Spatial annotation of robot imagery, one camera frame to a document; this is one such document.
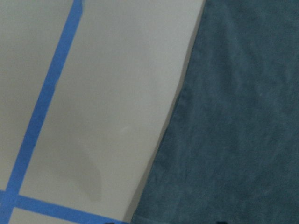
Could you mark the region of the black printed t-shirt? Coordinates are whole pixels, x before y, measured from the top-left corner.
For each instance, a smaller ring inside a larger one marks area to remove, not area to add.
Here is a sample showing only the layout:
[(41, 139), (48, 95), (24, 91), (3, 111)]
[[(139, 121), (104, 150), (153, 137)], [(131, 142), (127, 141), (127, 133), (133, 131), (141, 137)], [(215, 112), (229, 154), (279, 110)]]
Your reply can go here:
[(299, 221), (299, 3), (207, 0), (131, 222)]

